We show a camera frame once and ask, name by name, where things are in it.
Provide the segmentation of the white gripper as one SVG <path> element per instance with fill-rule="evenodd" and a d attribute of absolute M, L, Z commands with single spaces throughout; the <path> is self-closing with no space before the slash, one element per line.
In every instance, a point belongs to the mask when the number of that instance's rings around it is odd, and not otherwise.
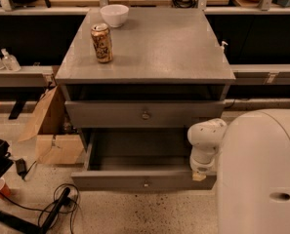
<path fill-rule="evenodd" d="M 196 172 L 192 174 L 194 181 L 202 181 L 214 166 L 217 151 L 214 148 L 200 149 L 193 147 L 191 149 L 189 163 L 191 169 Z"/>

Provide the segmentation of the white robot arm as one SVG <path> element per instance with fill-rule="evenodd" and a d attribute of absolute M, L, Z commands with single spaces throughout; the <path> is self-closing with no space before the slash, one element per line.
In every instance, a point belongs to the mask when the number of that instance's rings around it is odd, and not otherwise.
<path fill-rule="evenodd" d="M 217 168 L 218 234 L 290 234 L 290 109 L 191 126 L 195 180 Z"/>

